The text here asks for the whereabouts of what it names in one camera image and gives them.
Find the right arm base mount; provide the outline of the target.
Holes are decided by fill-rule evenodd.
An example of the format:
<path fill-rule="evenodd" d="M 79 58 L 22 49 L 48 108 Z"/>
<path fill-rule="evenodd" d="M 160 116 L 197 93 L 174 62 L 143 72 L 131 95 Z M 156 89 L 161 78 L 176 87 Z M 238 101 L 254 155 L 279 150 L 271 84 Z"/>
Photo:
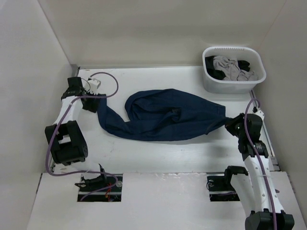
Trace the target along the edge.
<path fill-rule="evenodd" d="M 240 201 L 235 189 L 225 181 L 224 173 L 207 174 L 206 188 L 211 202 Z"/>

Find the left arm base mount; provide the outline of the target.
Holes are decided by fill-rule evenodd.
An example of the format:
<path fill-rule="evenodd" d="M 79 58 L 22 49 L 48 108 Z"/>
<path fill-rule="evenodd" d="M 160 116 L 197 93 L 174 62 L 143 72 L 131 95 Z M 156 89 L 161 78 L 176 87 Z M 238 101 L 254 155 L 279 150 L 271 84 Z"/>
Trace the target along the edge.
<path fill-rule="evenodd" d="M 74 185 L 78 187 L 78 202 L 120 202 L 123 187 L 123 175 L 116 174 L 118 179 L 112 176 L 97 176 L 92 179 L 85 179 L 83 176 L 79 183 Z"/>

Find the dark blue denim trousers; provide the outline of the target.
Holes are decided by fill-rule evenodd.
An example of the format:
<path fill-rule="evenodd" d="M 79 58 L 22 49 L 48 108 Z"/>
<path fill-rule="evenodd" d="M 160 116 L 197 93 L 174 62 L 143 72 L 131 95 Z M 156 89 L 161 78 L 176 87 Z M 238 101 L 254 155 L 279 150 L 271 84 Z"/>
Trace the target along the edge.
<path fill-rule="evenodd" d="M 138 141 L 183 141 L 207 135 L 228 121 L 226 107 L 176 89 L 141 91 L 125 103 L 129 120 L 101 99 L 98 121 L 106 132 Z"/>

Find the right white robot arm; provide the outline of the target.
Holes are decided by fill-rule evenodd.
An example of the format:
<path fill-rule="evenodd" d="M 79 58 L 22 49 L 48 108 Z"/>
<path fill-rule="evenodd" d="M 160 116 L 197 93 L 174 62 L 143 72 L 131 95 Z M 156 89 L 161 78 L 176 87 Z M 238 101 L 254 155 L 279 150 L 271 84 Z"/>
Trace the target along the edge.
<path fill-rule="evenodd" d="M 244 166 L 228 166 L 222 182 L 234 189 L 244 209 L 247 230 L 291 230 L 295 221 L 284 211 L 269 170 L 266 145 L 260 140 L 264 113 L 240 114 L 229 120 L 225 128 L 238 138 L 238 150 Z"/>

